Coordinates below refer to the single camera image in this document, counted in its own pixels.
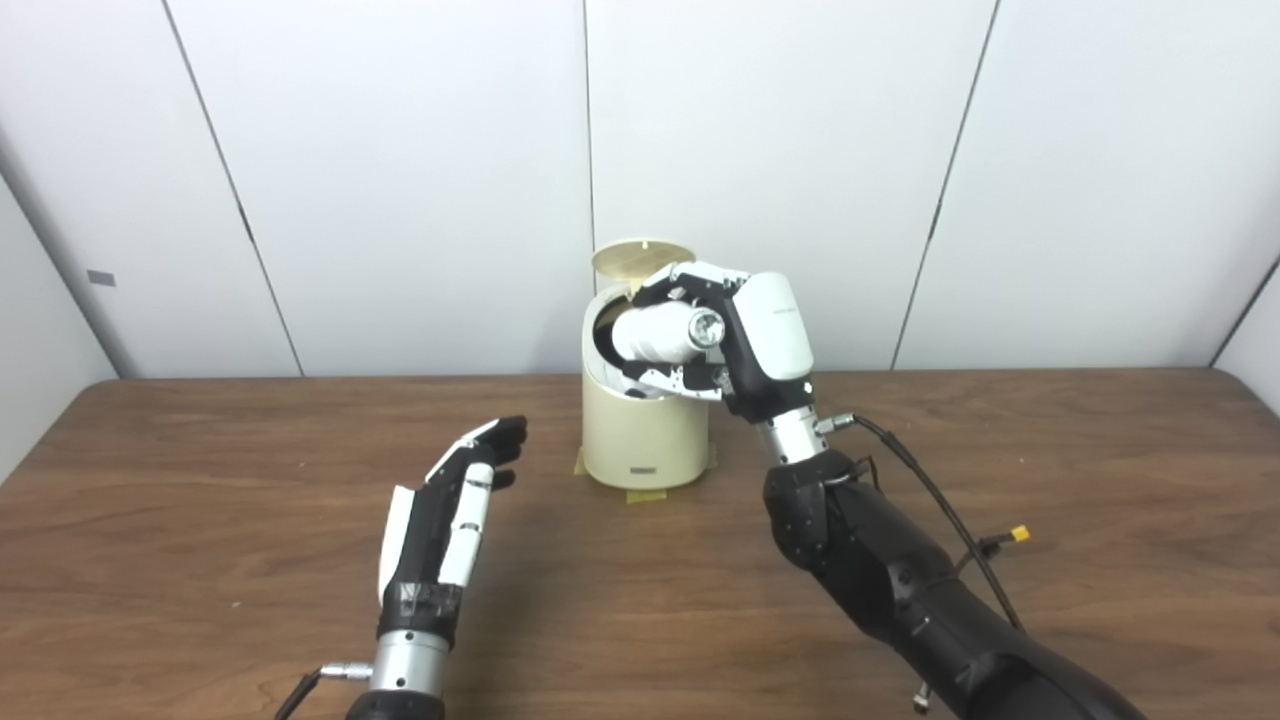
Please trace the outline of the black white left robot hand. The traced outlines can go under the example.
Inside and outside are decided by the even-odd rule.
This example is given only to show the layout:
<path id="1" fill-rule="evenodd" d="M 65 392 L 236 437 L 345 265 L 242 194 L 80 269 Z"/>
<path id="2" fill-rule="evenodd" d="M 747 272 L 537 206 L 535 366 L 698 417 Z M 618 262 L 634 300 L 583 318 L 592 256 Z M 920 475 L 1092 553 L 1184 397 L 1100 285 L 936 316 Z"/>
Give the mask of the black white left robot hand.
<path id="1" fill-rule="evenodd" d="M 492 496 L 515 483 L 529 437 L 524 415 L 461 436 L 415 487 L 393 489 L 378 564 L 376 634 L 426 633 L 454 643 Z"/>

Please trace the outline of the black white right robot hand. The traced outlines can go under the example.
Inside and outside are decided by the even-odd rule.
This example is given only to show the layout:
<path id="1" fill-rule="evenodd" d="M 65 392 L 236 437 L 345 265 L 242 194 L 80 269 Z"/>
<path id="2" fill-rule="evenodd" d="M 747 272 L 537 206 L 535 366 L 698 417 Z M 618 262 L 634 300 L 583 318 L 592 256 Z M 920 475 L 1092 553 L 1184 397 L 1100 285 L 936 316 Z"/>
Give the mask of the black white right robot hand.
<path id="1" fill-rule="evenodd" d="M 813 404 L 814 356 L 785 275 L 671 263 L 630 302 L 611 337 L 630 380 L 723 402 L 750 424 Z"/>

